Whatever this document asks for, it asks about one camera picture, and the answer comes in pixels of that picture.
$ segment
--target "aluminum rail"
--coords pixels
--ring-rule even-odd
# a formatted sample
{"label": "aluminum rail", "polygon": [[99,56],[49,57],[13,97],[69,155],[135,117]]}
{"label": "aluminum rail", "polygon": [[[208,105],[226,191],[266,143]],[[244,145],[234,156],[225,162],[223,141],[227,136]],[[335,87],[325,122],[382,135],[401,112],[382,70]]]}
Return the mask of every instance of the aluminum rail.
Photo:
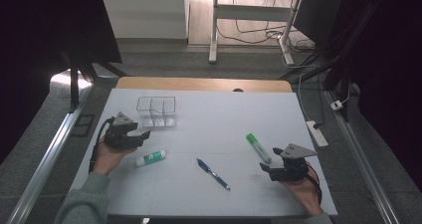
{"label": "aluminum rail", "polygon": [[26,222],[32,208],[34,207],[35,202],[37,201],[38,196],[40,195],[41,190],[44,187],[44,184],[46,183],[47,178],[51,173],[51,170],[53,169],[57,157],[59,156],[70,134],[72,127],[74,126],[82,108],[85,105],[85,100],[90,90],[91,87],[87,87],[81,91],[80,105],[73,113],[68,113],[66,115],[58,131],[56,132],[56,135],[50,143],[49,148],[44,154],[43,159],[41,160],[40,164],[34,172],[34,175],[25,188],[25,191],[19,199],[18,204],[16,204],[15,209],[10,215],[7,224],[18,224]]}
{"label": "aluminum rail", "polygon": [[[329,104],[334,102],[328,92],[324,92],[324,94]],[[344,121],[339,112],[335,112],[334,115],[348,143],[351,153],[356,160],[357,166],[359,167],[360,172],[366,181],[368,189],[374,197],[374,201],[378,206],[379,212],[384,219],[384,222],[387,224],[399,224],[400,222],[397,218],[397,215],[395,214],[393,206],[391,205],[390,200],[385,194],[384,188],[376,177],[376,174],[372,169],[368,158],[366,157],[359,141],[357,140],[353,128],[348,122]]]}

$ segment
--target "white table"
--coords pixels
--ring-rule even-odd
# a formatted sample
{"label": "white table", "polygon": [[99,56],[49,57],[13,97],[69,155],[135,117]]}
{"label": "white table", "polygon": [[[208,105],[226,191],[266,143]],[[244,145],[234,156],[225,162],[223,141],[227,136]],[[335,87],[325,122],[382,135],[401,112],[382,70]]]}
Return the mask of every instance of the white table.
{"label": "white table", "polygon": [[[154,128],[135,153],[127,156],[111,175],[109,214],[143,217],[281,217],[305,215],[302,207],[280,183],[261,170],[262,161],[248,143],[252,132],[271,154],[272,167],[282,159],[272,147],[289,143],[314,149],[296,94],[228,93],[201,91],[112,90],[99,126],[72,188],[88,177],[89,160],[101,124],[123,112],[140,123],[139,97],[176,97],[177,127]],[[131,135],[146,131],[139,128]],[[136,168],[137,158],[165,149],[166,159]],[[232,188],[223,188],[204,172],[201,158]],[[336,215],[316,156],[307,160],[316,169],[322,189],[321,207]]]}

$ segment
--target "transparent box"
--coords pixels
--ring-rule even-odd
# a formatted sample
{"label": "transparent box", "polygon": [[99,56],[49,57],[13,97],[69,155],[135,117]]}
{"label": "transparent box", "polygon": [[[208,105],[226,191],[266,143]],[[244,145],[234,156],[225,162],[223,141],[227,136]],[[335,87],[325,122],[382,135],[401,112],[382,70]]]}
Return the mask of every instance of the transparent box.
{"label": "transparent box", "polygon": [[175,97],[140,97],[137,112],[143,126],[176,126]]}

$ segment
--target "green marker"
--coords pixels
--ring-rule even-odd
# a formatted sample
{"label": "green marker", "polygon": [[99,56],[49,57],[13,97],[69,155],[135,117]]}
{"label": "green marker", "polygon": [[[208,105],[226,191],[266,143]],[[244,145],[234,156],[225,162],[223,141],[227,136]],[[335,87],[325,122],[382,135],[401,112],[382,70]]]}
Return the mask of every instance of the green marker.
{"label": "green marker", "polygon": [[264,150],[261,144],[257,141],[253,134],[249,133],[246,135],[246,138],[251,143],[251,145],[255,148],[255,150],[260,154],[261,158],[264,160],[265,163],[271,162],[271,156]]}

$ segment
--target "gray sleeve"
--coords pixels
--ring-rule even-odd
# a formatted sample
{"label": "gray sleeve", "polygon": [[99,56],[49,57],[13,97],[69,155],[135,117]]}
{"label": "gray sleeve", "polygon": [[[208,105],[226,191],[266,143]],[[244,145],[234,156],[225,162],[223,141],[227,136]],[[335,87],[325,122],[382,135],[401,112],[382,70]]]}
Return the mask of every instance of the gray sleeve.
{"label": "gray sleeve", "polygon": [[91,172],[81,189],[68,193],[55,223],[106,223],[108,177]]}
{"label": "gray sleeve", "polygon": [[307,220],[304,221],[304,223],[305,224],[331,224],[332,222],[326,213],[322,213],[321,215],[308,218]]}

